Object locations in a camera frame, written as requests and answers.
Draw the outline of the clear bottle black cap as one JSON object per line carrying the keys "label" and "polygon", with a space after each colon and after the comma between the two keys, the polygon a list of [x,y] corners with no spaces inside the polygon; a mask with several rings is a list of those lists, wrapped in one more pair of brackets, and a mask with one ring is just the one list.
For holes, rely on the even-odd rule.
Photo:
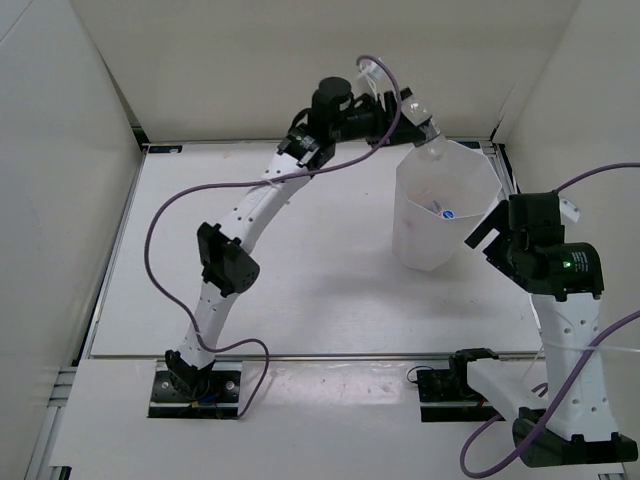
{"label": "clear bottle black cap", "polygon": [[447,147],[447,139],[435,121],[427,102],[418,97],[410,87],[400,92],[401,111],[409,123],[420,132],[414,146],[421,158],[430,161],[440,160]]}

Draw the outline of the clear bottle white cap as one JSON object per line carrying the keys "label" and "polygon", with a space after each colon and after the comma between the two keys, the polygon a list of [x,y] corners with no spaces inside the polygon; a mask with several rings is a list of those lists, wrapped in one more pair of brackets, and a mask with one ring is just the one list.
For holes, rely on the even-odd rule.
{"label": "clear bottle white cap", "polygon": [[446,208],[441,202],[437,200],[429,201],[425,205],[425,208],[441,219],[453,220],[457,218],[457,215],[453,210]]}

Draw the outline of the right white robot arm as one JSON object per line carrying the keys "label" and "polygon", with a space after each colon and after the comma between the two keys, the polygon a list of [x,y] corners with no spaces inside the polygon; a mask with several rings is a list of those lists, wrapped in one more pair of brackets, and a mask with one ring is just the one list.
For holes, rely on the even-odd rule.
{"label": "right white robot arm", "polygon": [[600,343],[630,323],[599,327],[604,281],[596,249],[568,243],[555,193],[501,201],[466,239],[476,247],[490,231],[487,261],[530,295],[546,361],[547,396],[538,397],[488,350],[470,353],[449,375],[460,399],[480,394],[512,427],[514,450],[475,473],[489,477],[513,460],[530,468],[634,462],[637,443],[623,435],[609,404]]}

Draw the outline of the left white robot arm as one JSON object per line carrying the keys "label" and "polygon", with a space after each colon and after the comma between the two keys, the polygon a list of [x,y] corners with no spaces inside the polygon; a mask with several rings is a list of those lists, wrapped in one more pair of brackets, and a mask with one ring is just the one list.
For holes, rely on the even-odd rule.
{"label": "left white robot arm", "polygon": [[247,191],[239,204],[214,225],[202,223],[197,243],[202,270],[199,300],[183,342],[165,354],[173,387],[188,400],[206,395],[214,349],[227,316],[240,294],[257,280],[252,258],[260,235],[285,203],[335,154],[337,144],[364,140],[384,146],[415,143],[420,130],[397,112],[412,91],[383,96],[355,96],[340,77],[320,81],[309,107],[301,110],[278,145],[263,177],[265,184]]}

